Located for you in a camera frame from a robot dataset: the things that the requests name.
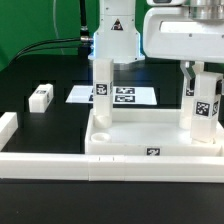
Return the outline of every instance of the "black label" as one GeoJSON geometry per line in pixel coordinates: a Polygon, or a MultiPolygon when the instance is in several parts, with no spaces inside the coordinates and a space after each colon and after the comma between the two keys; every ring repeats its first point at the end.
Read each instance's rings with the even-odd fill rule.
{"type": "Polygon", "coordinates": [[[160,148],[147,148],[147,156],[160,156],[160,148]]]}

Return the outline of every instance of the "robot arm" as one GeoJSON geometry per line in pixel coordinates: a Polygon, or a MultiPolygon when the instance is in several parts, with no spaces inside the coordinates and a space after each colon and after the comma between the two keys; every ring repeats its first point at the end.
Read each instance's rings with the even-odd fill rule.
{"type": "Polygon", "coordinates": [[[213,143],[223,75],[205,72],[204,62],[224,62],[224,1],[148,0],[148,3],[154,6],[181,4],[148,11],[143,47],[149,57],[181,61],[185,81],[180,127],[190,129],[193,143],[213,143]],[[190,88],[194,78],[194,88],[190,88]]]}

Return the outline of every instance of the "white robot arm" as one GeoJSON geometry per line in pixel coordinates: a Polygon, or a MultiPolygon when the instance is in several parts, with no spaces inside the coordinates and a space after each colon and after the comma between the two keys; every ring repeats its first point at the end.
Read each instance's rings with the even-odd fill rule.
{"type": "Polygon", "coordinates": [[[90,60],[97,58],[111,58],[120,69],[145,59],[135,28],[135,0],[100,0],[100,26],[89,56],[90,60]]]}
{"type": "MultiPolygon", "coordinates": [[[[163,6],[177,3],[148,0],[157,6],[161,2],[163,6]]],[[[224,62],[224,1],[183,0],[182,4],[148,11],[143,47],[149,57],[182,61],[185,83],[180,127],[190,129],[193,142],[211,143],[215,141],[220,98],[224,94],[220,88],[223,75],[205,72],[204,62],[224,62]],[[192,68],[190,61],[196,62],[192,68]],[[195,88],[190,89],[190,80],[195,75],[195,88]]]]}

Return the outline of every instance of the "white box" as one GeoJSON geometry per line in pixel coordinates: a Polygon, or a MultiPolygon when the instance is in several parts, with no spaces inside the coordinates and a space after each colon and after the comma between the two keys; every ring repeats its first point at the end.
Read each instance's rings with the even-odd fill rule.
{"type": "Polygon", "coordinates": [[[0,151],[18,128],[17,114],[7,112],[0,118],[0,151]]]}
{"type": "Polygon", "coordinates": [[[31,113],[44,113],[54,97],[53,85],[39,85],[29,98],[31,113]]]}

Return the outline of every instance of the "white post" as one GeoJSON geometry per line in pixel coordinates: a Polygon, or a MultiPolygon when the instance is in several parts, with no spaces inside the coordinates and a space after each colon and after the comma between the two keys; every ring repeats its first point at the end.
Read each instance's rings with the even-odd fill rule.
{"type": "Polygon", "coordinates": [[[109,128],[112,124],[113,108],[113,60],[96,59],[93,62],[93,113],[98,128],[109,128]]]}

